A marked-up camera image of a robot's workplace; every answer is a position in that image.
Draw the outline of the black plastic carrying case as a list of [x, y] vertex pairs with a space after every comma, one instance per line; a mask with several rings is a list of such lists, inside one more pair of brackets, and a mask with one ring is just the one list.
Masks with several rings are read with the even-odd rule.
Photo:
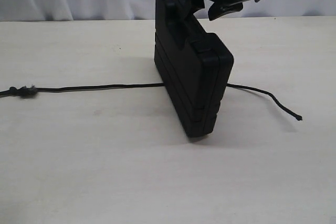
[[189, 138], [212, 133], [234, 57], [194, 15], [185, 0], [155, 0], [154, 62]]

